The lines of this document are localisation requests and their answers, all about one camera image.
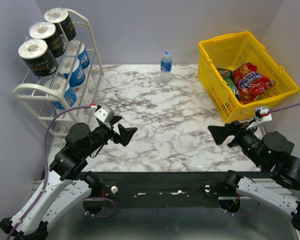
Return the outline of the blue sea monsters roll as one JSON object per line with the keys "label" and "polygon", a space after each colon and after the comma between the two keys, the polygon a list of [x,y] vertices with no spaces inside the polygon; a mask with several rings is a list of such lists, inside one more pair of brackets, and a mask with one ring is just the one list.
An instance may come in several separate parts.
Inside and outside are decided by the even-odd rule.
{"label": "blue sea monsters roll", "polygon": [[70,41],[67,44],[65,54],[69,57],[77,56],[80,65],[84,70],[90,65],[90,58],[86,46],[79,40]]}

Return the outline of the floral roll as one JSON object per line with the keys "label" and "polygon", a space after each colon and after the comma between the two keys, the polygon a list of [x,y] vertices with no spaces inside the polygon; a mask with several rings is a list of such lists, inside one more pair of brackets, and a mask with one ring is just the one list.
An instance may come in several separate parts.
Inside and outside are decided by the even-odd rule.
{"label": "floral roll", "polygon": [[92,97],[88,91],[76,91],[77,106],[89,106],[92,103]]}
{"label": "floral roll", "polygon": [[91,74],[86,74],[85,75],[85,81],[83,84],[83,87],[85,88],[86,91],[90,92],[95,88],[95,82],[94,82],[94,77]]}
{"label": "floral roll", "polygon": [[[75,109],[72,110],[71,113],[75,114],[75,116],[78,118],[78,120],[84,120],[85,114],[84,114],[84,110],[83,109]],[[67,121],[72,121],[72,117],[70,115],[70,112],[66,112],[64,114],[61,114],[59,117],[59,119],[63,119],[63,120],[67,120]]]}

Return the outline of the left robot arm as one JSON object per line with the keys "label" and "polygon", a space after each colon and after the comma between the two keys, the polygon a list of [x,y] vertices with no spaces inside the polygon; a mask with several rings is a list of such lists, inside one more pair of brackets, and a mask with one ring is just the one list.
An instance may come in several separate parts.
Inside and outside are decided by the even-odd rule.
{"label": "left robot arm", "polygon": [[55,155],[39,188],[16,215],[0,222],[9,238],[45,240],[54,224],[78,202],[87,197],[104,199],[102,180],[92,171],[79,174],[88,164],[87,157],[109,140],[124,147],[129,144],[138,129],[119,124],[115,132],[113,124],[121,119],[104,115],[94,130],[83,122],[70,128],[64,148]]}

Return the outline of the black roll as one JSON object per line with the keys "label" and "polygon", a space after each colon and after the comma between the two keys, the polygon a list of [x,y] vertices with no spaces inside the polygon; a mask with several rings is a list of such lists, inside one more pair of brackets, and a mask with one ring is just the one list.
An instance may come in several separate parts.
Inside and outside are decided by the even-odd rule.
{"label": "black roll", "polygon": [[53,23],[46,21],[35,23],[29,28],[29,35],[33,39],[44,40],[55,58],[64,54],[64,42]]}
{"label": "black roll", "polygon": [[44,19],[53,23],[60,35],[63,35],[68,42],[76,37],[74,23],[65,8],[56,7],[45,12]]}
{"label": "black roll", "polygon": [[25,41],[18,48],[18,54],[37,77],[50,76],[59,66],[47,43],[42,39],[31,38]]}

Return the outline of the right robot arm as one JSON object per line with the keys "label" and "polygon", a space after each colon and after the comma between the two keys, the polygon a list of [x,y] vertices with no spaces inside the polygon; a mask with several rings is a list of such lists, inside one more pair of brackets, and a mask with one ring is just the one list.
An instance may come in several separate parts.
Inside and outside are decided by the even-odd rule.
{"label": "right robot arm", "polygon": [[283,196],[259,186],[246,176],[234,170],[228,170],[222,179],[220,191],[231,196],[234,193],[257,200],[286,215],[292,226],[300,232],[300,158],[293,156],[294,144],[279,133],[273,131],[262,138],[255,135],[257,121],[234,121],[223,126],[208,126],[216,145],[221,145],[227,137],[233,136],[228,147],[240,147],[261,172],[270,173],[270,179],[287,189],[296,198],[289,200]]}

